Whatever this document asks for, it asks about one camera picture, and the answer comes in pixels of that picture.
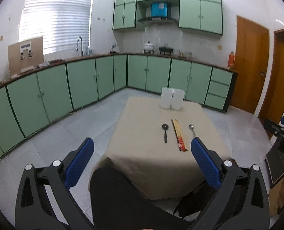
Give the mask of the silver metal spoon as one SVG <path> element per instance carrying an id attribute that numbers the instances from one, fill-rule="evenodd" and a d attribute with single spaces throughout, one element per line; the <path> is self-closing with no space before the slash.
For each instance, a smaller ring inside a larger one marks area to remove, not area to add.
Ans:
<path id="1" fill-rule="evenodd" d="M 196 137 L 195 131 L 194 131 L 194 126 L 192 124 L 189 125 L 189 129 L 192 131 L 193 133 L 193 137 Z"/>

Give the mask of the red-ended wooden chopstick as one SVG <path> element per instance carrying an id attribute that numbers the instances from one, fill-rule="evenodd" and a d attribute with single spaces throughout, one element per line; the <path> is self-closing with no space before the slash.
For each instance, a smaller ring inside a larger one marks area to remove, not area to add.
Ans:
<path id="1" fill-rule="evenodd" d="M 182 133 L 182 131 L 181 131 L 180 124 L 179 124 L 179 122 L 178 122 L 177 119 L 175 120 L 175 122 L 176 122 L 176 124 L 177 124 L 177 129 L 178 129 L 178 132 L 179 132 L 179 135 L 180 135 L 180 138 L 181 138 L 181 144 L 182 144 L 182 146 L 183 146 L 182 149 L 183 149 L 184 152 L 187 152 L 188 149 L 186 148 L 186 145 L 185 145 L 185 142 L 184 142 L 184 137 L 183 137 L 183 133 Z"/>
<path id="2" fill-rule="evenodd" d="M 173 128 L 174 128 L 174 131 L 175 131 L 175 135 L 176 135 L 176 139 L 177 139 L 177 144 L 178 144 L 178 147 L 179 147 L 179 151 L 183 151 L 183 146 L 180 142 L 180 136 L 178 135 L 178 131 L 177 131 L 177 128 L 176 128 L 176 124 L 174 123 L 174 120 L 171 119 L 171 122 L 172 122 L 172 125 L 173 125 Z"/>

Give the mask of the black spoon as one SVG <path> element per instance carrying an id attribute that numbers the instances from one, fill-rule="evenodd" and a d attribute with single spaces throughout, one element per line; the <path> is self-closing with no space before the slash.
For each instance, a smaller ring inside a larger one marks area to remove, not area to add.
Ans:
<path id="1" fill-rule="evenodd" d="M 162 124 L 162 129 L 164 130 L 164 143 L 167 143 L 167 130 L 168 130 L 169 126 L 168 124 Z"/>

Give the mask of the green lower kitchen cabinets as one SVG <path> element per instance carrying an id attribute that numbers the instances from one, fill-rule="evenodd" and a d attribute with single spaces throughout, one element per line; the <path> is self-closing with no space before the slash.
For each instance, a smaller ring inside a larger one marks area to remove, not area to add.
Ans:
<path id="1" fill-rule="evenodd" d="M 185 100 L 226 112 L 237 77 L 211 64 L 129 53 L 40 67 L 0 85 L 0 158 L 57 119 L 126 87 L 182 89 Z"/>

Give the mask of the green kitchen cabinets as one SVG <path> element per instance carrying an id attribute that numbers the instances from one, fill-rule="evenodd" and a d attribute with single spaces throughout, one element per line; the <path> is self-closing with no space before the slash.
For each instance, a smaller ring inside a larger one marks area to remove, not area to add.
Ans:
<path id="1" fill-rule="evenodd" d="M 222 0 L 114 0 L 114 30 L 144 30 L 148 25 L 138 20 L 151 17 L 151 4 L 166 2 L 169 15 L 182 30 L 223 35 Z"/>
<path id="2" fill-rule="evenodd" d="M 40 67 L 0 85 L 0 158 L 57 119 L 126 87 L 182 89 L 185 100 L 226 112 L 237 77 L 211 64 L 129 53 Z"/>

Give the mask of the green upper kitchen cabinets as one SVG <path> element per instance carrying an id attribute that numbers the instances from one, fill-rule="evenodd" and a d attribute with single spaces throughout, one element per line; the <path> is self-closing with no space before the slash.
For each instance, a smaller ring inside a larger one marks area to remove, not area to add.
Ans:
<path id="1" fill-rule="evenodd" d="M 166 2 L 169 15 L 182 30 L 223 35 L 222 0 L 114 0 L 114 30 L 144 30 L 148 25 L 138 20 L 151 17 L 151 4 Z"/>

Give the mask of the kitchen faucet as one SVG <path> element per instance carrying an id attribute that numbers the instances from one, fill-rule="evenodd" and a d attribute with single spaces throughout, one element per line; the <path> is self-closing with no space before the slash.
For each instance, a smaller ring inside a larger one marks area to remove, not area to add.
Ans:
<path id="1" fill-rule="evenodd" d="M 75 51 L 79 51 L 80 52 L 80 57 L 84 56 L 84 53 L 83 53 L 83 39 L 82 39 L 81 36 L 79 36 L 78 39 L 77 39 L 76 50 Z"/>

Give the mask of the black flat box on floor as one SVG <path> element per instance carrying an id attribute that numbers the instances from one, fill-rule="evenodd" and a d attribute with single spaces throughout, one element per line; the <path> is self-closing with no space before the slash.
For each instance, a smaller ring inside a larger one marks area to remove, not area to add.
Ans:
<path id="1" fill-rule="evenodd" d="M 265 161 L 270 176 L 270 188 L 272 188 L 284 175 L 284 138 L 276 140 L 270 151 L 266 154 Z"/>

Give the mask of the brown wooden door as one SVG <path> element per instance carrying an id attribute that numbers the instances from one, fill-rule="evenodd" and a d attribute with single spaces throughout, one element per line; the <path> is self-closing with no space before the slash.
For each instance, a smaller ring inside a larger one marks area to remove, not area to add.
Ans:
<path id="1" fill-rule="evenodd" d="M 235 61 L 237 80 L 231 106 L 254 113 L 263 90 L 269 60 L 269 30 L 237 16 Z"/>
<path id="2" fill-rule="evenodd" d="M 273 62 L 266 96 L 258 114 L 260 122 L 278 123 L 284 113 L 284 29 L 274 32 Z"/>

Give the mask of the beige tablecloth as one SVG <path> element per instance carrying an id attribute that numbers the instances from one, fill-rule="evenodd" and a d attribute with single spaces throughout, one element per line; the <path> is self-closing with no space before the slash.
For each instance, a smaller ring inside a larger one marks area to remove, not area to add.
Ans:
<path id="1" fill-rule="evenodd" d="M 171 119 L 175 124 L 177 119 L 180 124 L 187 152 L 179 151 Z M 166 144 L 162 124 L 169 126 Z M 223 160 L 231 158 L 226 143 L 201 105 L 184 102 L 177 111 L 161 108 L 159 98 L 130 97 L 105 153 L 93 169 L 117 169 L 145 199 L 183 197 L 203 180 L 190 151 L 193 139 L 190 124 L 208 149 L 217 152 Z"/>

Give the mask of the white twin utensil holder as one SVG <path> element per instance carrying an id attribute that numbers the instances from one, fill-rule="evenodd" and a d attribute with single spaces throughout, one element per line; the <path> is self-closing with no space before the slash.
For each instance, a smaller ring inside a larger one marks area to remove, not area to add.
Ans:
<path id="1" fill-rule="evenodd" d="M 180 110 L 182 108 L 185 92 L 182 89 L 162 88 L 161 90 L 161 108 Z"/>

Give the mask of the black wok with lid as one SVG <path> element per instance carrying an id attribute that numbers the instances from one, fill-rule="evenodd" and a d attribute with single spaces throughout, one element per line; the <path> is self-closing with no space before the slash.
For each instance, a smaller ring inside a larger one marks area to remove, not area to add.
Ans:
<path id="1" fill-rule="evenodd" d="M 174 52 L 173 48 L 170 48 L 168 44 L 165 44 L 164 46 L 159 47 L 160 55 L 168 55 L 171 56 Z"/>

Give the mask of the cardboard box with picture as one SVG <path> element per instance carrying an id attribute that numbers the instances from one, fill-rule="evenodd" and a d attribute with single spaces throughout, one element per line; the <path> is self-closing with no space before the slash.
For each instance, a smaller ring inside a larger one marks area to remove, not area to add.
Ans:
<path id="1" fill-rule="evenodd" d="M 42 64 L 44 62 L 43 37 L 8 46 L 8 62 L 11 76 Z"/>

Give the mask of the range hood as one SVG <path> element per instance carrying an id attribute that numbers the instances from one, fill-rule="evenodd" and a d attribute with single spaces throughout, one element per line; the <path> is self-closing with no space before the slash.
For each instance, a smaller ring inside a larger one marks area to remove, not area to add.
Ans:
<path id="1" fill-rule="evenodd" d="M 146 17 L 138 20 L 143 25 L 155 25 L 155 24 L 176 24 L 178 21 L 172 17 Z"/>

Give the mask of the white window blind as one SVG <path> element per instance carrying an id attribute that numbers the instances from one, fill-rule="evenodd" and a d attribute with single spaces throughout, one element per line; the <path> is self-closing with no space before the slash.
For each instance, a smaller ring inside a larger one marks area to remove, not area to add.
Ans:
<path id="1" fill-rule="evenodd" d="M 82 49 L 90 44 L 93 0 L 25 0 L 18 39 L 43 38 L 43 53 Z"/>

